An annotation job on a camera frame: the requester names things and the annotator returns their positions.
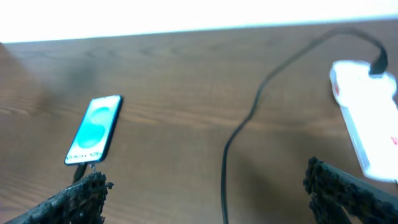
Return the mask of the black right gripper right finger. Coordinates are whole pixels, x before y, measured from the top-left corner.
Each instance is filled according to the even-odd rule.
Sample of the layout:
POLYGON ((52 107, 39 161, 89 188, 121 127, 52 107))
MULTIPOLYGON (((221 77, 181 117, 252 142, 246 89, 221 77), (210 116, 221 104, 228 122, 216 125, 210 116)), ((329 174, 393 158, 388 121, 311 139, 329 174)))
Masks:
POLYGON ((312 157, 303 180, 309 207, 321 224, 397 224, 397 197, 312 157))

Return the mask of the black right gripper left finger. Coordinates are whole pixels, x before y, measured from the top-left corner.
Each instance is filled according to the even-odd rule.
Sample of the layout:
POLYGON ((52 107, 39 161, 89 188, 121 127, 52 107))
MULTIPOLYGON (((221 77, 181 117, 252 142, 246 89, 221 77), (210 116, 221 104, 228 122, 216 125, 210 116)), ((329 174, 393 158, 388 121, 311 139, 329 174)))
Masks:
POLYGON ((113 185, 101 172, 91 173, 6 224, 103 224, 113 185))

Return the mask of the blue Galaxy smartphone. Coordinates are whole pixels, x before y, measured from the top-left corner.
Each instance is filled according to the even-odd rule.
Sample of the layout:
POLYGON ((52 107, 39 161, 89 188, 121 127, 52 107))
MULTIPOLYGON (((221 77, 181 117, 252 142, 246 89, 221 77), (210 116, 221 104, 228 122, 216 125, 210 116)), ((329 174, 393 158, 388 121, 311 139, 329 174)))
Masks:
POLYGON ((90 164, 104 160, 122 104, 121 95, 93 98, 89 102, 65 157, 65 165, 90 164))

